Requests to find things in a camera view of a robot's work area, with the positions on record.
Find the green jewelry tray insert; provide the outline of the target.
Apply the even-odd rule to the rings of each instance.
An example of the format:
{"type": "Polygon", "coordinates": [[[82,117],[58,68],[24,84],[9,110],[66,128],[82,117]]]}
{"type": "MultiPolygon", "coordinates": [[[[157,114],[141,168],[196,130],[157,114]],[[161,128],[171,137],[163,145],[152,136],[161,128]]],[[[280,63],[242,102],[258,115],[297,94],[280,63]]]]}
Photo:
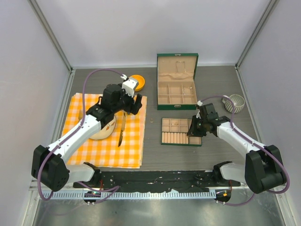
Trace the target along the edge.
{"type": "Polygon", "coordinates": [[[179,146],[202,146],[201,137],[188,137],[191,119],[162,118],[161,144],[179,146]]]}

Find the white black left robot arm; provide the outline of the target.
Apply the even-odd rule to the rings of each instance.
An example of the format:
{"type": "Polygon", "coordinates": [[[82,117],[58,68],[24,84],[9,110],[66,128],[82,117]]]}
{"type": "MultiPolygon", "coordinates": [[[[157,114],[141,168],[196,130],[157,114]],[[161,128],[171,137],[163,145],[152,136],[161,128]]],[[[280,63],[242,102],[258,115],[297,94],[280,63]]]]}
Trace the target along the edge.
{"type": "Polygon", "coordinates": [[[33,152],[31,175],[54,192],[67,183],[84,182],[99,185],[100,176],[90,163],[67,166],[66,163],[91,136],[103,130],[119,111],[136,115],[142,107],[142,96],[135,94],[138,82],[129,79],[122,84],[109,84],[98,103],[90,107],[79,123],[56,142],[33,152]]]}

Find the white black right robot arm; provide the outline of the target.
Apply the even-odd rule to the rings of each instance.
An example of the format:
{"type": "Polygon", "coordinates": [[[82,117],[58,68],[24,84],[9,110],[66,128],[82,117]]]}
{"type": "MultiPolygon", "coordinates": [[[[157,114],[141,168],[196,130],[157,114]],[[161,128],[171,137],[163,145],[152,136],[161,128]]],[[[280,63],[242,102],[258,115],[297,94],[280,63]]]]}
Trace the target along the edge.
{"type": "Polygon", "coordinates": [[[197,103],[198,113],[192,117],[187,135],[204,137],[211,133],[232,146],[245,160],[244,164],[231,161],[219,163],[212,174],[218,186],[229,180],[246,184],[252,192],[259,194],[277,186],[288,184],[279,149],[264,145],[241,131],[226,116],[219,116],[214,105],[197,103]]]}

